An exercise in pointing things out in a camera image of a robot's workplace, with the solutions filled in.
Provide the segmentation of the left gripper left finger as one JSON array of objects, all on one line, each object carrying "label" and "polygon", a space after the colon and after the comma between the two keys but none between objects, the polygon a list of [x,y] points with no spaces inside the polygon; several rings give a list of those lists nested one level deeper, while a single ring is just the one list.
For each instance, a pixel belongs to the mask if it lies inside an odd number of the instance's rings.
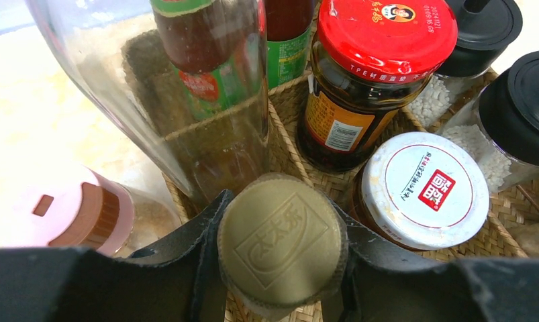
[{"label": "left gripper left finger", "polygon": [[223,191],[129,258],[86,247],[0,249],[0,321],[223,321],[216,247]]}]

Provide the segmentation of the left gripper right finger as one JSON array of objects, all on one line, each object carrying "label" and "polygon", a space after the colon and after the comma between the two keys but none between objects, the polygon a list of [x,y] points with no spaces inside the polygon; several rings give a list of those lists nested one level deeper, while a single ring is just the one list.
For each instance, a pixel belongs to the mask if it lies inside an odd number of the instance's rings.
[{"label": "left gripper right finger", "polygon": [[328,321],[539,321],[539,258],[529,258],[495,215],[512,257],[448,263],[387,241],[344,212],[348,263],[327,300]]}]

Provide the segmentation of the white lid sauce jar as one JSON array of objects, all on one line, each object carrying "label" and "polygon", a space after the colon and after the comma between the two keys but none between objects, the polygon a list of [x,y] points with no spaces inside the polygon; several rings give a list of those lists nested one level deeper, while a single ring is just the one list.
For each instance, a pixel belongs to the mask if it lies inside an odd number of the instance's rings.
[{"label": "white lid sauce jar", "polygon": [[461,147],[412,131],[382,143],[354,177],[345,211],[390,242],[415,251],[457,246],[487,220],[489,190]]}]

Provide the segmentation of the yellow label pepper shaker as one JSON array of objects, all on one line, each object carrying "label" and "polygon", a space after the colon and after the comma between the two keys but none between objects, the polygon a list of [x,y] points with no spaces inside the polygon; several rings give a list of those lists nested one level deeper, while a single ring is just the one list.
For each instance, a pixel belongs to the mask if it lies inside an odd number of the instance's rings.
[{"label": "yellow label pepper shaker", "polygon": [[278,321],[339,289],[347,228],[325,194],[271,172],[225,208],[217,249],[228,289],[257,315]]}]

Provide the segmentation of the woven wicker divided tray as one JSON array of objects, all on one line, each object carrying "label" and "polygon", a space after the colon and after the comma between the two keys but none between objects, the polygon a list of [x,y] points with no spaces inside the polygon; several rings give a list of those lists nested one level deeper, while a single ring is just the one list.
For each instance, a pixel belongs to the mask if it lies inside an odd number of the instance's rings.
[{"label": "woven wicker divided tray", "polygon": [[[348,116],[318,93],[313,75],[268,92],[268,135],[256,136],[255,99],[190,122],[190,102],[156,30],[121,49],[125,82],[150,112],[153,142],[198,157],[235,147],[259,158],[238,189],[210,197],[168,186],[190,244],[176,255],[182,321],[539,321],[539,258],[530,257],[490,206],[485,176],[465,149],[425,129],[404,107],[390,113],[367,165],[318,170],[298,127]],[[339,117],[338,123],[333,119]]]}]

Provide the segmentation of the pink lid spice jar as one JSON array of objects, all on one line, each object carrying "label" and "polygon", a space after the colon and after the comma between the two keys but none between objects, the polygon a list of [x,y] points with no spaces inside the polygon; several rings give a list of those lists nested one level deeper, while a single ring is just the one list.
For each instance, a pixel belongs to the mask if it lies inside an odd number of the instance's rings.
[{"label": "pink lid spice jar", "polygon": [[85,246],[128,258],[180,226],[164,201],[81,165],[0,181],[0,248]]}]

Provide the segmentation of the tall glass oil bottle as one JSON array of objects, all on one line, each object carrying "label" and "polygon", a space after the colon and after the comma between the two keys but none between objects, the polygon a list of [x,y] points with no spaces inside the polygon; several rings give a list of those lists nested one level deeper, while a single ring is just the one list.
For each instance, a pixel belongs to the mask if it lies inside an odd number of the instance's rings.
[{"label": "tall glass oil bottle", "polygon": [[194,203],[268,171],[268,89],[207,119],[160,39],[151,1],[28,1],[72,82]]}]

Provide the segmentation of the black lid clear jar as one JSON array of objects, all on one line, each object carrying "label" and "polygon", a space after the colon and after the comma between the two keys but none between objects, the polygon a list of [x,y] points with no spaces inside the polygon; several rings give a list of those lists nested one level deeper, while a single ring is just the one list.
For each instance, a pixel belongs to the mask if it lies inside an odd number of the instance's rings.
[{"label": "black lid clear jar", "polygon": [[490,193],[539,176],[539,51],[516,60],[437,134],[471,155]]},{"label": "black lid clear jar", "polygon": [[515,1],[448,1],[458,25],[452,54],[408,105],[422,127],[443,116],[460,96],[482,83],[491,64],[519,36],[522,12]]}]

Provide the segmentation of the red lid sauce jar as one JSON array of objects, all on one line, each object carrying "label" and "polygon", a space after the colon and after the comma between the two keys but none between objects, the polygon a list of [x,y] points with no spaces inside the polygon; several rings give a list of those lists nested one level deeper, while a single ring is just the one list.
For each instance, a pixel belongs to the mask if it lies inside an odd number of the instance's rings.
[{"label": "red lid sauce jar", "polygon": [[387,124],[451,55],[455,15],[441,0],[323,1],[311,43],[301,155],[342,173],[362,164]]}]

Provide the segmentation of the yellow cap chili sauce bottle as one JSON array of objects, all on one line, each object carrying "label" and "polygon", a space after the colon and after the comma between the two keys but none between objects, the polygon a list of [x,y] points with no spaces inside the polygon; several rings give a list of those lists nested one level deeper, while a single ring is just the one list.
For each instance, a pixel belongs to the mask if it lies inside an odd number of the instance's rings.
[{"label": "yellow cap chili sauce bottle", "polygon": [[207,119],[266,91],[262,1],[150,4],[195,119]]}]

